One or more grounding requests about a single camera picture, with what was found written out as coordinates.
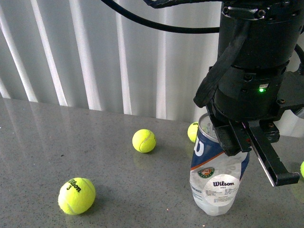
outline roland garros logo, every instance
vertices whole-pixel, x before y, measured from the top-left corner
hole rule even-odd
[[[205,168],[205,169],[202,169],[202,170],[198,171],[198,175],[199,175],[201,178],[209,178],[209,177],[211,177],[213,174],[214,174],[214,168],[212,168],[212,167]]]

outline black strap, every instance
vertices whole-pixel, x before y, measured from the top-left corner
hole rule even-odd
[[[198,107],[202,108],[206,106],[213,98],[220,79],[236,60],[243,43],[248,36],[250,24],[251,21],[249,20],[238,19],[236,21],[232,40],[224,53],[207,73],[196,92],[193,100]]]

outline tennis ball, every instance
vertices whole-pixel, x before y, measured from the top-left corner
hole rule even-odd
[[[78,215],[92,206],[95,196],[95,187],[91,181],[77,177],[61,187],[58,204],[66,214]]]
[[[300,170],[301,170],[302,177],[304,177],[304,162],[302,162]]]
[[[199,122],[192,123],[188,128],[188,137],[189,139],[195,143],[196,135],[198,133]]]
[[[156,138],[152,131],[141,129],[134,134],[132,144],[137,151],[147,153],[154,149]]]

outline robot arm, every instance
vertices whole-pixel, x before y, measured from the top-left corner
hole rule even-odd
[[[218,28],[178,28],[143,21],[112,0],[101,0],[129,19],[151,28],[181,33],[217,32]],[[207,0],[144,0],[154,8]],[[222,1],[218,60],[199,86],[194,102],[207,107],[219,143],[228,156],[256,152],[273,186],[297,183],[271,143],[279,140],[273,121],[291,109],[297,116],[304,107],[304,54],[296,46],[304,30],[304,1]],[[299,70],[286,72],[296,50]]]

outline wilson logo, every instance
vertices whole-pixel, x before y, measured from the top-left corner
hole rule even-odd
[[[68,183],[70,183],[71,185],[68,186],[68,187],[66,188],[66,190],[69,190],[69,189],[71,189],[71,187],[74,187],[74,189],[76,189],[76,191],[78,191],[78,192],[81,191],[81,188],[80,188],[78,185],[76,185],[76,183],[77,183],[76,180],[71,179]]]
[[[214,187],[217,187],[217,186],[231,186],[231,185],[234,185],[234,183],[233,182],[232,183],[225,183],[224,181],[213,182]]]

